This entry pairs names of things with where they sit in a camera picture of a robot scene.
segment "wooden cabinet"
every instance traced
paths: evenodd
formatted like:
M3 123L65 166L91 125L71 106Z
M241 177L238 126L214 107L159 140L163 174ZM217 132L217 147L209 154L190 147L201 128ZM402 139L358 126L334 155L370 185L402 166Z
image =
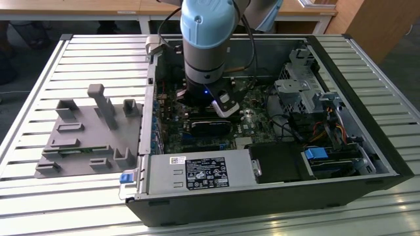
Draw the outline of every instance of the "wooden cabinet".
M325 33L346 33L375 63L420 16L420 0L338 0Z

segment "red wire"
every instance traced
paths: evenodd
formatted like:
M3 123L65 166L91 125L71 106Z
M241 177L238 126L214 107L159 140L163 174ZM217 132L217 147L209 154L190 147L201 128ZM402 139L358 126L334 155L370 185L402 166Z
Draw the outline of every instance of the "red wire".
M317 127L317 125L321 124L321 123L322 123L321 121L314 123L314 126L313 126L313 134L311 134L311 135L315 134L315 127Z

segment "green circuit board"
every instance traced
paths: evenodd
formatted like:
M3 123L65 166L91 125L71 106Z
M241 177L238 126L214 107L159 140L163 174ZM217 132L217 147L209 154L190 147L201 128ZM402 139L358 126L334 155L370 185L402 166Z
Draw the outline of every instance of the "green circuit board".
M235 86L239 88L245 86L245 83L245 80L237 81ZM235 119L230 121L230 132L221 137L199 138L194 138L187 132L190 120L185 116L185 113L197 112L197 109L177 103L174 92L170 91L170 88L165 89L167 93L158 96L165 154L239 149L243 147L235 145L235 138L242 137L250 137L251 143L275 141L275 134L262 104L266 86L254 87L249 91L239 103L239 111L231 115L235 116Z

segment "barcode sticker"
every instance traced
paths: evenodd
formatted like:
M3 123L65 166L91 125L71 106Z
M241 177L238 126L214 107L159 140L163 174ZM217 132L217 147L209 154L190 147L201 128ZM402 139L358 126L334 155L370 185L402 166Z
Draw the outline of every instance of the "barcode sticker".
M169 164L173 165L173 164L185 164L185 156L173 156L170 157L169 159Z

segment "wooden table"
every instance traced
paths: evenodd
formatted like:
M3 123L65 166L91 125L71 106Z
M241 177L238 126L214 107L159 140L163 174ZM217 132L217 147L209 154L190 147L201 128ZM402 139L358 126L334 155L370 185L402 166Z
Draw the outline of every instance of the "wooden table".
M0 20L137 20L141 0L0 0Z
M173 5L158 3L155 0L141 0L138 11L141 33L149 34L149 21L163 20L173 10L175 10ZM297 0L283 0L275 21L317 22L313 34L322 34L335 13L337 11L333 9L307 9L301 7Z

